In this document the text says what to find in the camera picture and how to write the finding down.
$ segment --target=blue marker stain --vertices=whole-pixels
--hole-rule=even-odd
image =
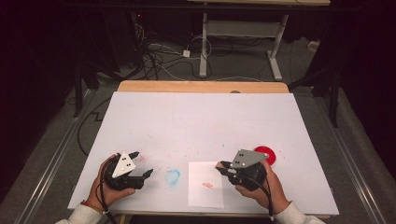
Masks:
[[[168,173],[166,173],[165,175],[165,181],[171,187],[177,185],[179,178],[180,178],[180,172],[178,170],[168,171]]]

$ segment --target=wristband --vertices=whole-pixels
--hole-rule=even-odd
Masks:
[[[104,211],[96,206],[93,206],[92,204],[88,203],[87,201],[83,200],[80,204],[85,205],[90,207],[91,209],[95,210],[96,212],[100,214],[104,214]]]

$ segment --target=black wall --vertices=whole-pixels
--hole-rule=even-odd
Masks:
[[[0,201],[73,86],[80,22],[55,4],[0,3]]]
[[[396,179],[396,29],[392,1],[376,1],[358,24],[342,87],[377,153]]]

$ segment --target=cable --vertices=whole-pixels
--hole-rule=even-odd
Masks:
[[[146,60],[146,62],[151,62],[151,64],[152,64],[151,67],[145,66],[145,67],[149,68],[148,71],[146,71],[146,69],[145,69],[145,77],[148,78],[148,79],[150,79],[151,77],[155,76],[155,77],[156,77],[156,80],[158,80],[158,73],[159,73],[159,71],[157,70],[157,69],[158,69],[158,66],[157,66],[157,65],[160,65],[160,64],[162,63],[163,57],[162,57],[161,55],[155,54],[155,53],[153,53],[153,55],[152,55],[151,53],[147,53],[147,54],[145,55],[146,59],[144,59],[144,60]],[[154,69],[154,72],[155,72],[154,75],[149,76],[149,72],[150,72],[151,70],[153,70],[153,69]]]
[[[167,74],[169,74],[169,76],[173,77],[174,79],[177,79],[177,80],[180,80],[180,81],[188,81],[187,79],[183,79],[183,78],[180,78],[180,77],[175,77],[168,70],[166,70],[166,68],[164,68],[162,66],[161,66],[161,68],[163,69],[163,71],[165,71]]]
[[[224,78],[214,79],[214,80],[212,80],[212,81],[222,81],[222,80],[234,79],[234,78],[242,78],[242,79],[249,79],[249,80],[254,80],[254,81],[262,82],[261,80],[258,80],[258,79],[253,78],[253,77],[224,77]]]
[[[94,108],[85,118],[84,118],[84,120],[81,122],[81,124],[79,125],[79,127],[78,127],[78,132],[77,132],[77,141],[78,141],[78,147],[79,147],[79,149],[81,150],[81,152],[85,155],[85,156],[87,156],[88,157],[88,153],[84,150],[84,148],[82,147],[82,144],[81,144],[81,141],[80,141],[80,137],[79,137],[79,135],[80,135],[80,132],[81,132],[81,128],[82,128],[82,125],[84,125],[84,123],[85,123],[85,121],[88,119],[88,117],[90,116],[90,115],[92,115],[92,114],[96,114],[96,119],[95,119],[95,121],[101,121],[101,120],[98,120],[98,112],[94,112],[97,108],[99,108],[101,105],[103,105],[105,102],[107,102],[107,101],[109,101],[111,99],[111,97],[109,97],[109,98],[107,98],[107,99],[105,99],[102,103],[100,103],[96,108]]]
[[[263,192],[264,194],[267,196],[268,198],[268,215],[271,218],[272,221],[274,221],[274,205],[273,205],[273,201],[272,201],[272,196],[271,196],[271,189],[270,189],[270,184],[268,183],[268,179],[265,177],[265,180],[267,182],[267,186],[268,186],[268,190],[265,189],[265,187],[263,185],[261,185],[259,182],[257,182],[255,179],[251,178],[251,177],[246,177],[246,179],[248,179],[249,181],[255,183]]]
[[[207,55],[206,55],[206,57],[207,57],[207,56],[209,56],[210,53],[212,52],[212,45],[210,44],[209,40],[207,40],[206,38],[203,38],[202,36],[199,36],[199,35],[198,35],[198,36],[196,36],[195,38],[193,38],[193,39],[191,40],[190,43],[192,44],[192,41],[194,41],[194,40],[196,40],[196,39],[199,39],[199,38],[203,39],[204,41],[207,42],[207,44],[209,44],[209,53],[207,53]]]
[[[98,196],[97,196],[97,189],[98,189],[98,187],[96,187],[96,189],[95,189],[95,195],[96,195],[97,200],[99,201],[99,203],[100,203],[100,204],[102,205],[102,207],[103,207],[103,210],[104,210],[103,214],[106,214],[106,215],[107,215],[108,220],[109,220],[112,224],[117,224],[116,219],[111,215],[110,211],[108,210],[108,206],[107,206],[107,204],[106,204],[106,199],[105,199],[105,192],[103,191],[103,184],[105,183],[104,178],[105,178],[105,174],[106,174],[106,173],[105,173],[105,170],[106,170],[107,166],[108,166],[110,163],[112,163],[112,162],[113,162],[113,161],[112,161],[111,159],[108,160],[108,161],[106,161],[105,164],[103,165],[101,171],[100,171],[100,174],[99,174],[100,181],[99,181],[98,187],[99,187],[99,190],[100,190],[100,197],[101,197],[101,200],[99,200],[99,198],[98,198]]]
[[[116,218],[116,217],[120,217],[121,215],[120,214],[116,214],[115,216],[113,216],[114,218]],[[111,223],[111,220],[110,219],[107,219],[103,224],[108,224],[108,223]]]
[[[270,59],[269,62],[268,62],[264,67],[262,67],[262,69],[260,69],[260,70],[257,72],[257,73],[259,74],[259,79],[260,79],[260,80],[262,80],[262,76],[260,75],[260,72],[261,72],[262,70],[264,70],[266,67],[268,67],[268,65],[271,64],[271,61],[272,61],[273,59],[274,59],[274,58]]]
[[[266,39],[265,37],[255,37],[253,39],[251,39],[251,38],[250,39],[246,39],[246,38],[234,38],[234,39],[232,39],[232,38],[230,38],[228,36],[226,36],[226,38],[219,38],[219,37],[213,36],[213,35],[209,35],[208,37],[217,39],[219,41],[227,41],[227,43],[229,43],[230,46],[216,45],[216,44],[213,44],[213,42],[214,42],[213,40],[210,40],[211,43],[212,43],[212,45],[211,45],[212,49],[215,49],[215,48],[221,48],[221,49],[230,48],[228,52],[223,53],[223,54],[215,54],[215,53],[213,53],[214,50],[212,50],[212,54],[214,56],[218,56],[218,57],[227,56],[228,54],[231,54],[235,49],[244,49],[244,48],[249,48],[249,47],[257,47],[257,46],[259,46],[262,43],[262,41],[264,41]],[[247,44],[243,43],[244,41],[251,41],[251,40],[253,40],[251,43],[247,43]]]
[[[159,44],[148,44],[148,46],[150,46],[150,45],[161,46],[159,49],[156,49],[156,50],[154,50],[154,51],[159,51],[159,50],[162,49],[162,48],[166,48],[166,49],[171,49],[172,51],[170,51],[170,52],[161,51],[161,53],[173,53],[173,54],[181,55],[181,53],[177,52],[175,49],[169,48],[169,47],[167,47],[167,46],[165,46],[165,45],[163,45],[163,44],[161,44],[161,45],[159,45]]]
[[[194,69],[193,69],[192,63],[189,63],[189,62],[178,62],[178,63],[174,63],[174,64],[169,65],[169,66],[167,66],[167,67],[162,67],[162,69],[166,70],[166,69],[168,69],[168,68],[170,68],[170,67],[172,67],[172,66],[175,66],[175,65],[177,65],[177,64],[179,64],[179,63],[188,63],[188,64],[190,65],[190,67],[191,67],[192,76],[195,77]]]
[[[137,23],[134,24],[134,26],[137,26],[138,28],[140,28],[137,31],[137,39],[140,39],[140,44],[137,47],[140,48],[140,46],[143,44],[143,40],[145,39],[145,29],[143,29],[143,27]]]

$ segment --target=hand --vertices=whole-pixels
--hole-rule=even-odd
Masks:
[[[271,169],[271,165],[266,160],[261,161],[261,163],[267,172],[267,178],[264,183],[262,183],[262,185],[268,190],[268,185],[266,183],[268,180],[271,190],[270,193],[273,201],[274,213],[279,214],[289,206],[290,202],[286,199],[282,184],[280,183],[277,175]],[[268,209],[268,198],[262,189],[250,191],[240,185],[235,186],[235,189],[238,190],[243,196],[256,200],[259,205]]]
[[[92,183],[91,192],[87,199],[87,203],[89,203],[97,208],[100,208],[102,210],[104,210],[104,208],[101,205],[101,203],[98,201],[98,198],[99,199],[101,198],[100,190],[98,188],[98,186],[100,184],[100,173],[101,173],[102,168],[104,167],[105,163],[114,157],[115,157],[115,155],[112,155],[106,161],[104,161],[102,163],[102,165],[100,166],[98,176],[94,179],[94,181]],[[134,189],[124,189],[124,190],[119,191],[119,190],[111,189],[108,187],[108,185],[106,183],[103,183],[103,192],[105,195],[106,205],[109,207],[116,200],[124,198],[126,196],[129,196],[131,194],[134,194],[135,190]]]

